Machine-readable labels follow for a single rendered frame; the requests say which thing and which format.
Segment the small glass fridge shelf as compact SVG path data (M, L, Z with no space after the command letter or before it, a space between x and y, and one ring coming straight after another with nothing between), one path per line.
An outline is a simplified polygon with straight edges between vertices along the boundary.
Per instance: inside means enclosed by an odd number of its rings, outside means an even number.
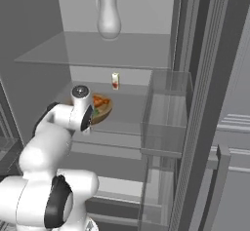
M109 97L113 106L109 115L92 127L95 132L140 135L141 121L146 103L147 85L122 84L114 90L107 83L69 82L57 95L56 101L69 104L70 91L75 85L86 85L92 93Z

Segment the brown wooden bowl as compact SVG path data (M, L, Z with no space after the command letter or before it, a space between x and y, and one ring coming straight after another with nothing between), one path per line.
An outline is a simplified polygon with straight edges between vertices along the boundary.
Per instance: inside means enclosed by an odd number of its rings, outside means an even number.
M108 116L108 114L111 112L112 107L113 107L113 102L112 102L112 99L110 97L105 96L105 95L101 95L101 94L94 94L94 95L109 98L109 104L103 104L102 106L96 108L94 106L94 101L93 101L94 110L95 110L95 108L98 109L100 111L100 115L94 117L93 113L92 113L92 122L91 122L92 125L96 125L96 124L100 123L102 120L104 120Z

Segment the orange chicken drumstick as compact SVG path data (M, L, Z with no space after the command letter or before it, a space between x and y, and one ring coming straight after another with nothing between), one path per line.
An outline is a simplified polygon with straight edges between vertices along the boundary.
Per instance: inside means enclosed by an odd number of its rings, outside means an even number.
M103 104L109 104L109 98L93 95L94 106L96 108Z

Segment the clear fridge door bin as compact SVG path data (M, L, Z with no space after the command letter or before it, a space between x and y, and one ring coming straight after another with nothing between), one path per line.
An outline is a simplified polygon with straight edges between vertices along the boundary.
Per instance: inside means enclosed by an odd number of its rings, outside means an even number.
M138 215L138 231L168 231L180 160L148 156Z
M151 72L141 122L143 154L182 157L192 92L188 72Z

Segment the large glass fridge shelf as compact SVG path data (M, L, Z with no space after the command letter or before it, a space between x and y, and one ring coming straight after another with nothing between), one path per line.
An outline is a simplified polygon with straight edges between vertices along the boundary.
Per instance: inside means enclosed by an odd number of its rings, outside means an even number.
M64 31L16 62L135 69L170 69L170 36L121 33L105 40L96 32Z

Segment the grey fridge drawer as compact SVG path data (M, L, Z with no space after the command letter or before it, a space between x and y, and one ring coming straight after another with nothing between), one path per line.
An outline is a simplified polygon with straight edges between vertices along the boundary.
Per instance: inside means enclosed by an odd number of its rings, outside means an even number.
M99 198L138 204L146 168L140 147L138 135L95 132L75 134L72 151L85 170L99 176Z

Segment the grey fridge door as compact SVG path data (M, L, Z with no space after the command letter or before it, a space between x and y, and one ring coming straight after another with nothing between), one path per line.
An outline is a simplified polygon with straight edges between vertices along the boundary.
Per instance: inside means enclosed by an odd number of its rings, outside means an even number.
M188 231L250 0L209 0L169 231Z

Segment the small white drink carton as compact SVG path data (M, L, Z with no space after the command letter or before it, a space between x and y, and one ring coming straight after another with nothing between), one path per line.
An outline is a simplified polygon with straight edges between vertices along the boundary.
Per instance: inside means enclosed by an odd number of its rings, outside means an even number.
M111 75L111 84L114 90L119 89L119 73L113 72Z

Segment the clear glass pitcher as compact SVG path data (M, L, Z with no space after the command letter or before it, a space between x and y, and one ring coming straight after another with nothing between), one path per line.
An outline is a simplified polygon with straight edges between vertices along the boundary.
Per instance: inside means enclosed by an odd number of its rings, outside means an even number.
M113 40L121 31L117 0L96 0L98 10L97 30L105 40Z

